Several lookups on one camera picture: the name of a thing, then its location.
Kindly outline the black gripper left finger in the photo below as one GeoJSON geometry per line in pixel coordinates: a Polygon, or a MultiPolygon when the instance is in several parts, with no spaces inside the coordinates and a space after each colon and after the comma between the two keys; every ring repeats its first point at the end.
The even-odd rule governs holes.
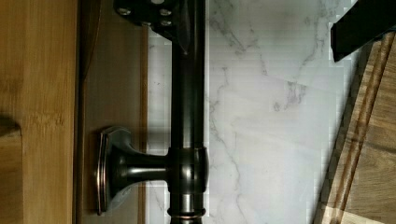
{"type": "Polygon", "coordinates": [[[115,11],[127,21],[152,31],[189,53],[191,20],[188,0],[114,0],[115,11]]]}

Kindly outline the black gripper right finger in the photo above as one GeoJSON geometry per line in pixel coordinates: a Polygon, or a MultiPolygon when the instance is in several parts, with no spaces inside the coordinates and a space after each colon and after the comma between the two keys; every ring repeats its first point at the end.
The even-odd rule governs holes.
{"type": "Polygon", "coordinates": [[[396,0],[358,0],[331,29],[333,60],[347,55],[392,29],[396,0]]]}

